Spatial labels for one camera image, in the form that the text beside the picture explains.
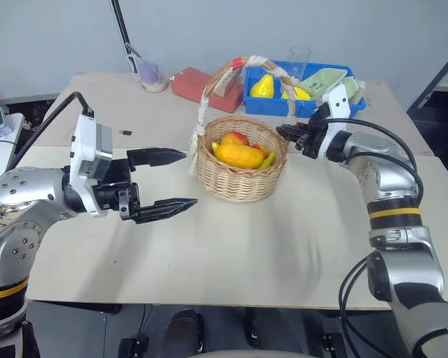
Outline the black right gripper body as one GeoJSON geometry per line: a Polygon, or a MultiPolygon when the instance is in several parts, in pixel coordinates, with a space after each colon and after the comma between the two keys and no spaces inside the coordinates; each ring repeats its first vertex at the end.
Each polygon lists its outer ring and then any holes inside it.
{"type": "Polygon", "coordinates": [[[322,104],[317,111],[310,117],[307,124],[298,122],[296,128],[302,132],[298,135],[295,143],[295,149],[301,151],[306,157],[312,159],[318,158],[318,153],[327,133],[328,124],[321,123],[330,115],[329,105],[322,104]]]}

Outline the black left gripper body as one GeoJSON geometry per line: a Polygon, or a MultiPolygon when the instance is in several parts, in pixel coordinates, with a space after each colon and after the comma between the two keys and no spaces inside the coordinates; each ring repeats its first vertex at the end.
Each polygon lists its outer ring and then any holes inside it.
{"type": "Polygon", "coordinates": [[[104,178],[92,189],[98,206],[118,212],[123,220],[133,218],[139,208],[138,186],[131,181],[127,159],[112,160],[104,178]]]}

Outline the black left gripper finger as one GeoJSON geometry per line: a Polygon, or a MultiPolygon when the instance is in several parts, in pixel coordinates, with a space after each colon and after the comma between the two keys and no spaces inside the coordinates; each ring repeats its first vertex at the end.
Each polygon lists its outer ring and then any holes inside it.
{"type": "Polygon", "coordinates": [[[172,148],[141,148],[127,151],[130,171],[137,166],[165,166],[186,158],[186,153],[172,148]]]}
{"type": "Polygon", "coordinates": [[[144,224],[169,219],[197,203],[198,199],[196,198],[170,198],[155,201],[151,206],[136,209],[133,213],[133,220],[137,224],[144,224]]]}

